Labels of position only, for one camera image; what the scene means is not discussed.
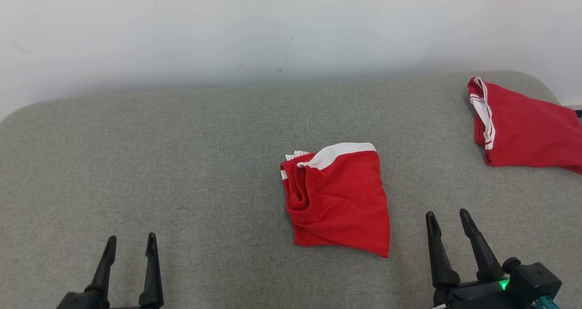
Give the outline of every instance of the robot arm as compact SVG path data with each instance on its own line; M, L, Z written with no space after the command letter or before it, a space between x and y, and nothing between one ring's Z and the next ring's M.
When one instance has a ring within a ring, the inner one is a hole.
M516 258L499 265L483 234L466 209L459 212L465 235L477 261L477 280L460 282L451 268L434 212L426 214L435 308L442 309L557 309L553 299L562 282L544 265L522 265Z
M111 265L115 262L116 246L117 238L114 235L107 240L91 284L85 288L83 293L67 293L56 309L109 309L110 303L107 300L107 293ZM145 255L147 257L147 270L145 272L144 292L140 294L139 307L133 307L133 309L159 309L164 305L164 294L162 293L158 243L154 233L150 233L148 236Z

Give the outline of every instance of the red garment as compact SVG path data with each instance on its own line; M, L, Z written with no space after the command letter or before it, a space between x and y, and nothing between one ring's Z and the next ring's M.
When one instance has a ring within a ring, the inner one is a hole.
M340 143L281 164L297 245L343 245L387 258L390 221L380 158L370 143Z
M582 125L576 113L487 83L467 84L475 142L491 166L560 166L582 174Z

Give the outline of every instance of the sofa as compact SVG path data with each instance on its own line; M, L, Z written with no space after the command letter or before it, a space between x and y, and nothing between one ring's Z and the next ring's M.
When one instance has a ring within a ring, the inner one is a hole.
M0 294L5 309L54 308L91 282L117 236L112 307L137 304L149 232L166 309L430 308L425 214L453 269L477 266L466 208L500 263L541 262L556 302L582 308L582 176L485 164L471 77L557 102L540 81L479 71L41 102L0 124ZM388 259L300 247L279 165L294 150L370 142L391 220Z

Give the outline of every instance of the green led light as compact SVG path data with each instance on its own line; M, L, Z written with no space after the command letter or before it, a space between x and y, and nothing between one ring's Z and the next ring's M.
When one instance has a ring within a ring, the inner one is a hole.
M503 290L505 290L505 287L507 287L507 284L509 284L509 279L503 279L499 281L499 285L501 285L501 288Z

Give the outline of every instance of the gray upholstered surface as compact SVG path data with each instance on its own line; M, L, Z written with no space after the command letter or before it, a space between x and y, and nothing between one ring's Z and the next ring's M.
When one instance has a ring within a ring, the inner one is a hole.
M473 143L474 73L56 100L0 125L0 294L6 309L56 307L90 282L118 236L113 306L143 288L158 235L166 307L426 308L424 214L434 210L462 279L476 264L458 210L500 261L541 261L580 308L582 176L491 168ZM486 81L555 101L520 73ZM293 150L372 142L391 216L389 259L293 245L278 172Z

